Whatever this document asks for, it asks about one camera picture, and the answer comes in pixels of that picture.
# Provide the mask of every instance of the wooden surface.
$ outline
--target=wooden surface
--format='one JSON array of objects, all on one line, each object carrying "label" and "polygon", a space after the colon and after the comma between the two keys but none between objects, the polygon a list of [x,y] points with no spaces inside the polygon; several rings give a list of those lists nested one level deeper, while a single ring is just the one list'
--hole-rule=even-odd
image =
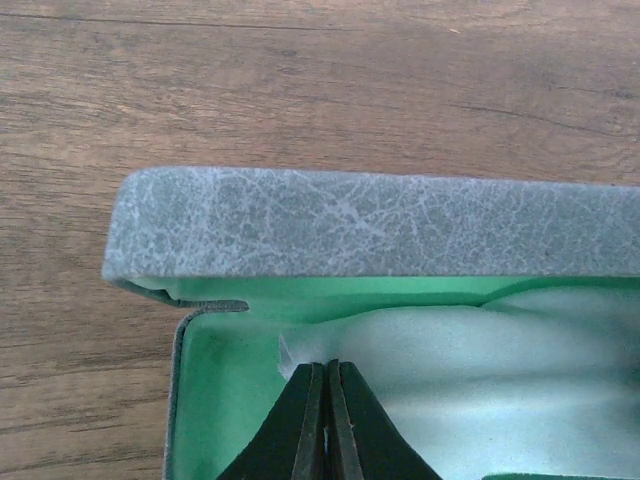
[{"label": "wooden surface", "polygon": [[123,177],[640,185],[636,0],[3,0],[0,478],[160,477],[184,312],[106,286]]}]

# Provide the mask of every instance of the marbled gray panel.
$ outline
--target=marbled gray panel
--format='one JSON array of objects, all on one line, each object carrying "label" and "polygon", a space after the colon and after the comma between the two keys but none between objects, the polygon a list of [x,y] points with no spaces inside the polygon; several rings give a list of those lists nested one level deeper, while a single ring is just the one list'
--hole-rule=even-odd
[{"label": "marbled gray panel", "polygon": [[640,275],[640,188],[237,168],[134,173],[103,275]]}]

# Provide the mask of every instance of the brown wood grain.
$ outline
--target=brown wood grain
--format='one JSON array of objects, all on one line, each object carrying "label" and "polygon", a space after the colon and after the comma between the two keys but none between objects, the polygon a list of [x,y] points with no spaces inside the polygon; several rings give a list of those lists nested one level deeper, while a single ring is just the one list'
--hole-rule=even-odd
[{"label": "brown wood grain", "polygon": [[106,286],[157,165],[640,185],[640,6],[5,0],[0,478],[159,478],[183,312]]}]

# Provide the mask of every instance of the textured gray surface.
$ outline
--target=textured gray surface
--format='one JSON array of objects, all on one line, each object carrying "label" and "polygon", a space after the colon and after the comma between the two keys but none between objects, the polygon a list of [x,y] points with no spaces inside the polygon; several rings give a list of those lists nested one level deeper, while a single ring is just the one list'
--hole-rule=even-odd
[{"label": "textured gray surface", "polygon": [[237,168],[128,177],[103,276],[639,275],[640,188]]}]

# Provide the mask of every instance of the white cloth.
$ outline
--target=white cloth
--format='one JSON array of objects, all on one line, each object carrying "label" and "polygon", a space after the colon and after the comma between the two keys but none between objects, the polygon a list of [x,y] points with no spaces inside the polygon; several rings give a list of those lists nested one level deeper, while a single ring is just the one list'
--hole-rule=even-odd
[{"label": "white cloth", "polygon": [[640,292],[557,288],[282,332],[280,371],[351,361],[446,480],[640,478]]}]

